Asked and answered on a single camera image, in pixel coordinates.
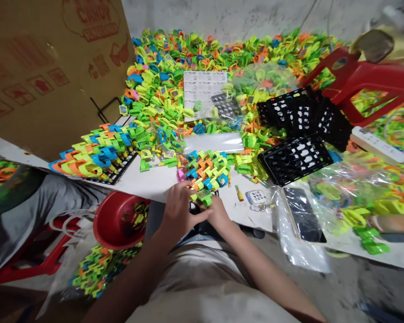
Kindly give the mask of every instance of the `black plastic crate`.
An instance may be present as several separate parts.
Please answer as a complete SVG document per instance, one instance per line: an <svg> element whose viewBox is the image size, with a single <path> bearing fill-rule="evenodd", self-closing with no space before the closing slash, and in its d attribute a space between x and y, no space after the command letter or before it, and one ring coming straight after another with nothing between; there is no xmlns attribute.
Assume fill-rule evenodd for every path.
<svg viewBox="0 0 404 323"><path fill-rule="evenodd" d="M274 184L285 186L333 163L318 134L290 138L258 155Z"/></svg>

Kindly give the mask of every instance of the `small sticker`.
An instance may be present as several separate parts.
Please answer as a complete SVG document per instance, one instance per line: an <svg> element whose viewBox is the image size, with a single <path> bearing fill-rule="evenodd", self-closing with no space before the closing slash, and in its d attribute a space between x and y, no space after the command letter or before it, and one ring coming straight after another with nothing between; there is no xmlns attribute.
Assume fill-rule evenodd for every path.
<svg viewBox="0 0 404 323"><path fill-rule="evenodd" d="M334 64L332 64L332 70L339 70L340 68L344 67L346 63L347 57L341 57Z"/></svg>
<svg viewBox="0 0 404 323"><path fill-rule="evenodd" d="M127 114L127 107L125 105L120 105L120 113Z"/></svg>

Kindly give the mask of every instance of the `cardboard box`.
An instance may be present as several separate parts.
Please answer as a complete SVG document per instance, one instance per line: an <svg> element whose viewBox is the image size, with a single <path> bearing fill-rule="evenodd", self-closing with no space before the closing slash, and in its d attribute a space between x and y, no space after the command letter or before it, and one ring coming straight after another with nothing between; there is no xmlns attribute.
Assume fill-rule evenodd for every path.
<svg viewBox="0 0 404 323"><path fill-rule="evenodd" d="M92 99L120 98L134 61L121 0L0 0L0 137L59 159L103 124Z"/></svg>

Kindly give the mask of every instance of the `hand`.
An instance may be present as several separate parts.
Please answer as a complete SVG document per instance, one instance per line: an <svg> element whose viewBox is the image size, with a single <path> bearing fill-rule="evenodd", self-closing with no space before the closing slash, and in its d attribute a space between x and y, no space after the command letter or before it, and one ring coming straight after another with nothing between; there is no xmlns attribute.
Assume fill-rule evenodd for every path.
<svg viewBox="0 0 404 323"><path fill-rule="evenodd" d="M199 214L189 212L190 195L196 191L186 188L192 185L190 181L175 184L169 189L165 213L160 229L171 235L176 241L182 238L196 224L205 221L212 210L205 210Z"/></svg>
<svg viewBox="0 0 404 323"><path fill-rule="evenodd" d="M211 200L212 204L209 206L208 210L212 210L212 214L209 216L208 222L214 227L214 229L220 231L225 226L229 225L232 220L229 218L220 197L213 195L211 196ZM201 209L206 209L202 203L199 203L199 207Z"/></svg>

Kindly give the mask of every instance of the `black plastic basket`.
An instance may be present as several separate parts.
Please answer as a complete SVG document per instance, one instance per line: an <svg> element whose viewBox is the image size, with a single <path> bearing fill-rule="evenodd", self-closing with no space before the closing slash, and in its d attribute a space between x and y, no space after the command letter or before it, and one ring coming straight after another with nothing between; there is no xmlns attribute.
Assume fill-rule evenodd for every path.
<svg viewBox="0 0 404 323"><path fill-rule="evenodd" d="M288 137L317 132L344 152L353 126L329 98L311 86L257 104L262 126L284 129Z"/></svg>
<svg viewBox="0 0 404 323"><path fill-rule="evenodd" d="M314 116L314 123L320 137L338 151L346 151L353 126L346 116L329 98L321 96L320 108Z"/></svg>
<svg viewBox="0 0 404 323"><path fill-rule="evenodd" d="M285 186L333 163L318 134L290 138L258 155L274 184Z"/></svg>

